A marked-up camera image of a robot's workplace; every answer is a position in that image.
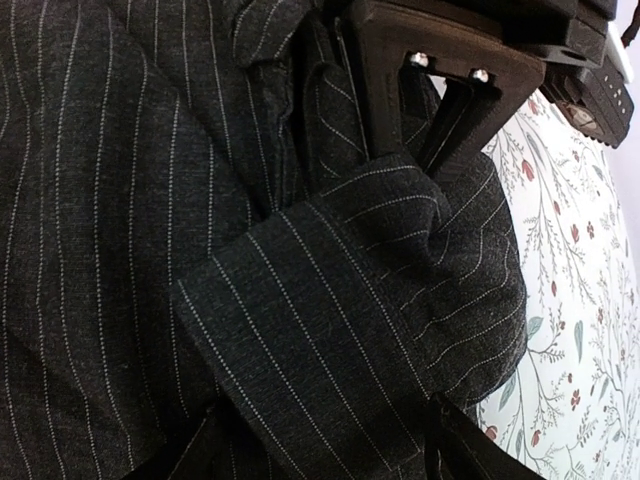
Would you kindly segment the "black pinstriped shirt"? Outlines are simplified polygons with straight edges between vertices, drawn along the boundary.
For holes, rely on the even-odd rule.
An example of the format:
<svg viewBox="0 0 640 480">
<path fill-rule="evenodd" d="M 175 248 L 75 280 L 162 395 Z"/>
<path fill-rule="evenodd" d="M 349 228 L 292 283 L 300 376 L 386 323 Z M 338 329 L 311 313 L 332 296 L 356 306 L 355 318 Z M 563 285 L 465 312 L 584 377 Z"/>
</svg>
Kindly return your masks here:
<svg viewBox="0 0 640 480">
<path fill-rule="evenodd" d="M 1 475 L 429 479 L 526 350 L 479 155 L 365 152 L 337 1 L 1 5 Z"/>
</svg>

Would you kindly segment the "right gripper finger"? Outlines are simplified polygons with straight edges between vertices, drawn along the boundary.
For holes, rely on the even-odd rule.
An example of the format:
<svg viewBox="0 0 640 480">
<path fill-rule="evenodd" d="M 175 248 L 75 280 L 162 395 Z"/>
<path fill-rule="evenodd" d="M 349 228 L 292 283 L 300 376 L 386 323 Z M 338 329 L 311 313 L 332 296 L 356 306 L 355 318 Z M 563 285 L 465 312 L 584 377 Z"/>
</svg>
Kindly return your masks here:
<svg viewBox="0 0 640 480">
<path fill-rule="evenodd" d="M 424 420 L 427 479 L 542 479 L 497 446 L 443 394 L 431 396 Z"/>
</svg>

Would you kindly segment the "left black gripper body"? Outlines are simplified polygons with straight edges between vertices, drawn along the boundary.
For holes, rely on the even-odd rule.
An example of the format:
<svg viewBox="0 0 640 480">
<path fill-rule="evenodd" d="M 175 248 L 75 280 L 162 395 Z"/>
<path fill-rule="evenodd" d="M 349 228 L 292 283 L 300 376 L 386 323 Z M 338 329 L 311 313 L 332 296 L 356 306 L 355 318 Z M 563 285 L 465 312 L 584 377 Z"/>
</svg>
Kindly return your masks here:
<svg viewBox="0 0 640 480">
<path fill-rule="evenodd" d="M 605 63 L 605 1 L 329 1 L 365 75 L 543 75 Z"/>
</svg>

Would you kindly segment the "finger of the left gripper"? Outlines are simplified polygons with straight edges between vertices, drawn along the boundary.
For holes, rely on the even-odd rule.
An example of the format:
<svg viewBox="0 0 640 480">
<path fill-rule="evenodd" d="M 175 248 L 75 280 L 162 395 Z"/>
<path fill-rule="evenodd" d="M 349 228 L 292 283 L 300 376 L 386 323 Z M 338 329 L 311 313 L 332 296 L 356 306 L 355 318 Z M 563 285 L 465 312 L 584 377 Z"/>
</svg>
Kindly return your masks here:
<svg viewBox="0 0 640 480">
<path fill-rule="evenodd" d="M 446 88 L 418 161 L 433 178 L 459 172 L 542 84 L 545 63 L 513 49 L 440 57 L 429 69 Z"/>
<path fill-rule="evenodd" d="M 405 51 L 385 41 L 373 27 L 345 15 L 335 30 L 366 144 L 366 155 L 377 158 L 403 149 L 398 72 Z"/>
</svg>

